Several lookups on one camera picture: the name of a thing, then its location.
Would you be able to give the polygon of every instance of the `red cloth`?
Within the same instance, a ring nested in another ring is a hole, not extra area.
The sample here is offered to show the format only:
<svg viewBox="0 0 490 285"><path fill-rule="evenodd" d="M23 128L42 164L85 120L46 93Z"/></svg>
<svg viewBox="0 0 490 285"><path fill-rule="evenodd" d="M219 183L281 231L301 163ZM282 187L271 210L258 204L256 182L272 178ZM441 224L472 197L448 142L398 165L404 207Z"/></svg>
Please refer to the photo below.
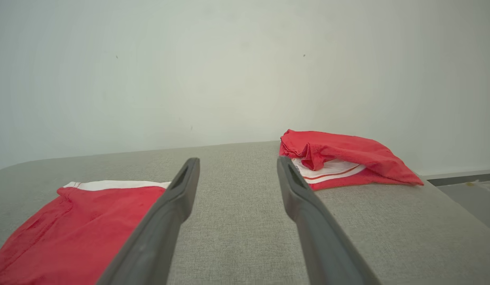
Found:
<svg viewBox="0 0 490 285"><path fill-rule="evenodd" d="M0 249L0 284L95 284L164 191L60 188Z"/></svg>
<svg viewBox="0 0 490 285"><path fill-rule="evenodd" d="M363 137L332 133L288 130L281 137L281 156L301 158L311 170L323 168L332 159L364 164L366 169L349 177L310 184L320 190L339 186L369 183L424 185L389 148Z"/></svg>

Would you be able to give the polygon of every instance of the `gray floor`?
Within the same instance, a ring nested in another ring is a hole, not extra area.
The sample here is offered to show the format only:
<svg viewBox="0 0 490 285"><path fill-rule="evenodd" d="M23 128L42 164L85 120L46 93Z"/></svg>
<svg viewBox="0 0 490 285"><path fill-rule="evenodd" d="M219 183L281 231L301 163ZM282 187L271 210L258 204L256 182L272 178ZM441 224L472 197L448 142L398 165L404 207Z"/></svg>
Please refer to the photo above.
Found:
<svg viewBox="0 0 490 285"><path fill-rule="evenodd" d="M490 181L438 186L455 202L490 228Z"/></svg>

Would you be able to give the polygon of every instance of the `red and white garment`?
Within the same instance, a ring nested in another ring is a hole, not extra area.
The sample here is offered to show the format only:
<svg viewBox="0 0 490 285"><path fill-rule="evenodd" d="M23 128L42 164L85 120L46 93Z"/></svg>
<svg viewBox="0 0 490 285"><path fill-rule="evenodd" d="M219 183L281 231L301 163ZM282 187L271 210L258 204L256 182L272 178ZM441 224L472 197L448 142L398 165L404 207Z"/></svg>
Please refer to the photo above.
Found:
<svg viewBox="0 0 490 285"><path fill-rule="evenodd" d="M313 190L374 182L424 184L389 148L363 137L288 130L279 155L292 159Z"/></svg>
<svg viewBox="0 0 490 285"><path fill-rule="evenodd" d="M71 182L0 249L0 284L94 284L169 182Z"/></svg>

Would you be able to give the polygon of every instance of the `wall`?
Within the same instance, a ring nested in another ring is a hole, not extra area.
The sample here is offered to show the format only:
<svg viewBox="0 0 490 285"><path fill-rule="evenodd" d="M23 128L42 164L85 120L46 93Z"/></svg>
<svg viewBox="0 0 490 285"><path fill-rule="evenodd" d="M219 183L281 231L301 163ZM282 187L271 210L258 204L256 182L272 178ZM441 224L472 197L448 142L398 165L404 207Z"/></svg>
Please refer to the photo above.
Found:
<svg viewBox="0 0 490 285"><path fill-rule="evenodd" d="M490 0L0 0L0 169L288 128L490 169Z"/></svg>

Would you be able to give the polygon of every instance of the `baseboard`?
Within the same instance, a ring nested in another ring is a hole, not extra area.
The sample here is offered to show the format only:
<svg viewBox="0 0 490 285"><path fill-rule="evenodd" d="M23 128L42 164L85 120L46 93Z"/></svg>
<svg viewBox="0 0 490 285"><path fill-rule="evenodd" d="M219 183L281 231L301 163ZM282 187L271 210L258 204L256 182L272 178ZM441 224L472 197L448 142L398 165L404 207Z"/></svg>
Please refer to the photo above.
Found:
<svg viewBox="0 0 490 285"><path fill-rule="evenodd" d="M428 180L435 186L452 185L466 182L479 181L490 181L490 169L489 170L478 170L478 171L468 171L465 173L447 173L441 175L426 175L423 176L424 179Z"/></svg>

